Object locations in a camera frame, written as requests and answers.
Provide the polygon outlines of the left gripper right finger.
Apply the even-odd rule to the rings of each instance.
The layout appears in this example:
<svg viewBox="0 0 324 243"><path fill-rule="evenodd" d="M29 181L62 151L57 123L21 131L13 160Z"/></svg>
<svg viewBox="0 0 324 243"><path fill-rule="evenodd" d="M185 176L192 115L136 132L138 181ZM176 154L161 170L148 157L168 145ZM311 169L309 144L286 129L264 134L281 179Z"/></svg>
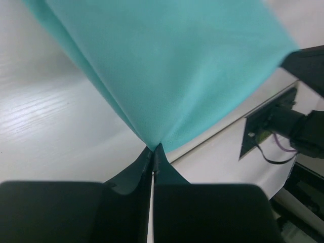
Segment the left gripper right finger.
<svg viewBox="0 0 324 243"><path fill-rule="evenodd" d="M282 242L269 200L252 184L191 184L154 151L154 242Z"/></svg>

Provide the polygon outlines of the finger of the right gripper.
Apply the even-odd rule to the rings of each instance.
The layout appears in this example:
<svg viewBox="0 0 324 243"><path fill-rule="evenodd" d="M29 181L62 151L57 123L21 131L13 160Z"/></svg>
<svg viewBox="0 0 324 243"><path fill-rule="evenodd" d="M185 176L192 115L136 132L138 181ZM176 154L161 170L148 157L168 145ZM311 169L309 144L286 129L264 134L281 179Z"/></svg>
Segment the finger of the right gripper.
<svg viewBox="0 0 324 243"><path fill-rule="evenodd" d="M323 98L323 45L292 52L280 66Z"/></svg>

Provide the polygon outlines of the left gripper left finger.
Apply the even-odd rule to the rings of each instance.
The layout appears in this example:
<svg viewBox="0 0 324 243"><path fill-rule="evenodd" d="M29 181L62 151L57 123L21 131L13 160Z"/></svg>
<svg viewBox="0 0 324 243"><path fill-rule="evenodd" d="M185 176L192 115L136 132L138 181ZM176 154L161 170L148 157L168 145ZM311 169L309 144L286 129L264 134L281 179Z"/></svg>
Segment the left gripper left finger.
<svg viewBox="0 0 324 243"><path fill-rule="evenodd" d="M1 242L146 242L151 157L104 183L1 183Z"/></svg>

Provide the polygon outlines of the teal t shirt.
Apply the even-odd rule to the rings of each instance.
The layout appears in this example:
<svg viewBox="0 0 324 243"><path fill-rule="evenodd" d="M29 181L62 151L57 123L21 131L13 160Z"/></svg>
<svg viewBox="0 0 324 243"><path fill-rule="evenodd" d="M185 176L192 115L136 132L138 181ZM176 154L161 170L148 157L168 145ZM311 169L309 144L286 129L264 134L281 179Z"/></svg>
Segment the teal t shirt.
<svg viewBox="0 0 324 243"><path fill-rule="evenodd" d="M263 1L26 1L128 127L170 152L246 100L297 45Z"/></svg>

